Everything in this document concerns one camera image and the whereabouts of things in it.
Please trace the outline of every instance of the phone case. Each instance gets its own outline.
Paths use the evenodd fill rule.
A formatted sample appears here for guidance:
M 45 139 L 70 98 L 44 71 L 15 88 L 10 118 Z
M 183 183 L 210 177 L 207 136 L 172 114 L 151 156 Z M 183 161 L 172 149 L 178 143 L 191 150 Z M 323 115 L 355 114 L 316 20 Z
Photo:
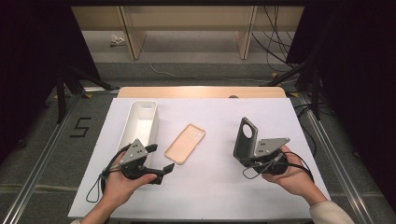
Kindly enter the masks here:
M 205 130 L 193 124 L 187 125 L 166 150 L 165 156 L 176 164 L 183 164 L 204 136 Z

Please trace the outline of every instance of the white container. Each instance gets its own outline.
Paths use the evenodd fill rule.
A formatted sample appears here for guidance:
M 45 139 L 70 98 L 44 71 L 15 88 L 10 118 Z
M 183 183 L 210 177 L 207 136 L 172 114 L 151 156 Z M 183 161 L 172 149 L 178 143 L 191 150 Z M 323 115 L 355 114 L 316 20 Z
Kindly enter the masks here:
M 128 118 L 122 131 L 117 151 L 131 144 L 136 138 L 144 147 L 155 144 L 158 131 L 157 103 L 154 101 L 135 101 L 129 110 Z M 148 154 L 145 165 L 151 164 L 151 155 Z

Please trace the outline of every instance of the gray carpet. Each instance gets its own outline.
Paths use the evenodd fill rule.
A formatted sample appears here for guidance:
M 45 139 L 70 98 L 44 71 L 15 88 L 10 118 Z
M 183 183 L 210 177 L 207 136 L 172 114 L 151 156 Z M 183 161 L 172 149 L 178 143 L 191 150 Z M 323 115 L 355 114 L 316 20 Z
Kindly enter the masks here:
M 233 79 L 262 79 L 271 80 L 272 70 L 262 64 L 194 64 L 194 63 L 156 63 L 155 68 L 178 76 L 194 76 L 199 74 L 203 78 L 169 77 L 152 71 L 148 63 L 99 63 L 98 70 L 104 81 L 113 86 L 178 86 L 178 85 L 218 85 L 218 86 L 258 86 L 265 82 Z M 86 86 L 93 86 L 83 81 Z M 293 82 L 283 85 L 286 90 L 293 91 Z M 19 192 L 24 180 L 30 174 L 42 149 L 47 144 L 57 119 L 56 99 L 54 93 L 48 99 L 49 108 L 43 109 L 31 131 L 25 136 L 26 148 L 16 148 L 6 161 L 0 166 L 0 217 L 7 213 L 14 197 Z M 85 168 L 91 158 L 93 148 L 106 118 L 107 110 L 116 94 L 97 93 L 91 98 L 81 98 L 68 118 L 62 137 L 51 155 L 46 170 L 38 181 L 29 203 L 21 216 L 19 223 L 70 223 L 67 217 L 76 195 Z M 294 105 L 300 105 L 299 98 L 290 98 Z M 320 109 L 321 122 L 332 140 L 343 164 L 347 167 L 353 182 L 373 216 L 375 223 L 396 223 L 396 216 L 389 208 L 385 198 L 376 187 L 372 178 L 367 174 L 359 158 L 352 155 L 353 146 L 349 142 L 336 115 L 329 107 Z M 85 137 L 74 138 L 71 135 L 82 134 L 83 130 L 75 130 L 80 118 L 84 119 L 80 125 L 89 127 Z M 358 223 L 356 215 L 340 186 L 329 160 L 315 135 L 306 115 L 302 116 L 302 124 L 311 133 L 317 143 L 316 161 L 332 199 L 344 208 Z M 313 148 L 313 141 L 306 136 Z

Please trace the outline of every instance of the hand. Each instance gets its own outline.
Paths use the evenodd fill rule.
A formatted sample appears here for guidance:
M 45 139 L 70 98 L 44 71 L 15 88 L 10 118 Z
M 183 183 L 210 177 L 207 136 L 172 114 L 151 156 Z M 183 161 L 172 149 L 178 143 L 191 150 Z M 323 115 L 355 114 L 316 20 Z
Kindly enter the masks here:
M 118 164 L 125 153 L 121 153 L 116 160 Z M 143 175 L 136 180 L 126 178 L 122 172 L 112 172 L 107 178 L 105 192 L 99 203 L 85 216 L 80 223 L 104 223 L 119 206 L 126 203 L 139 187 L 157 178 L 156 175 Z
M 282 146 L 280 149 L 283 152 L 290 152 L 287 146 Z M 297 156 L 291 153 L 286 153 L 286 156 L 289 163 L 303 165 Z M 263 174 L 262 178 L 268 182 L 278 184 L 290 194 L 302 196 L 311 206 L 327 201 L 326 197 L 314 184 L 309 175 L 300 168 L 289 166 L 283 175 Z

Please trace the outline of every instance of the floor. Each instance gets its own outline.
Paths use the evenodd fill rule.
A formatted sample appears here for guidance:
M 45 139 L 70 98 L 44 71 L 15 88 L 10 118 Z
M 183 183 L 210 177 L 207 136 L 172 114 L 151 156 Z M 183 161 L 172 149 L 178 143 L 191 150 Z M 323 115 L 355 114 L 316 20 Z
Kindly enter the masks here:
M 122 32 L 84 32 L 102 80 L 113 86 L 258 86 L 271 81 L 272 75 L 281 75 L 290 69 L 268 55 L 254 39 L 248 58 L 241 60 L 233 32 L 149 32 L 142 54 L 134 61 L 123 43 L 110 47 L 114 44 L 110 41 L 112 35 L 124 38 Z M 282 33 L 280 37 L 284 44 L 289 45 L 292 35 Z M 255 36 L 268 47 L 269 39 L 264 33 L 255 33 Z M 270 50 L 284 58 L 278 44 L 272 42 Z M 286 92 L 294 93 L 296 78 L 285 81 L 281 87 Z M 85 87 L 94 87 L 88 81 L 83 84 Z M 295 106 L 302 105 L 309 101 L 306 95 L 309 96 L 309 92 L 300 92 L 299 97 L 290 96 L 290 100 Z M 13 150 L 0 166 L 2 220 L 6 218 L 8 209 L 15 209 L 11 205 L 30 185 L 32 191 L 27 190 L 25 194 L 29 200 L 18 209 L 21 211 L 16 216 L 18 223 L 71 222 L 67 217 L 68 209 L 85 171 L 79 167 L 87 166 L 108 107 L 116 96 L 116 92 L 109 91 L 87 94 L 82 98 L 68 95 L 69 112 L 67 121 L 62 125 L 56 124 L 55 92 L 49 97 L 48 108 L 43 109 L 31 131 L 24 136 L 27 146 Z M 320 100 L 326 102 L 325 96 Z M 320 115 L 321 121 L 317 123 L 310 113 L 304 113 L 301 123 L 307 130 L 309 145 L 313 150 L 316 148 L 315 160 L 332 200 L 345 209 L 356 223 L 396 223 L 396 216 L 387 201 L 360 159 L 352 154 L 353 146 L 332 109 L 324 105 L 320 108 Z M 75 129 L 78 121 L 81 125 L 89 126 L 83 138 L 71 137 L 81 134 L 81 130 Z M 329 138 L 321 138 L 321 132 L 325 132 Z M 330 159 L 334 153 L 344 173 L 340 174 L 334 169 Z M 39 160 L 44 161 L 42 169 L 36 165 Z M 340 175 L 346 175 L 346 184 L 340 181 Z M 355 196 L 363 201 L 362 211 L 359 210 L 361 206 L 353 204 Z M 288 220 L 276 223 L 304 222 Z

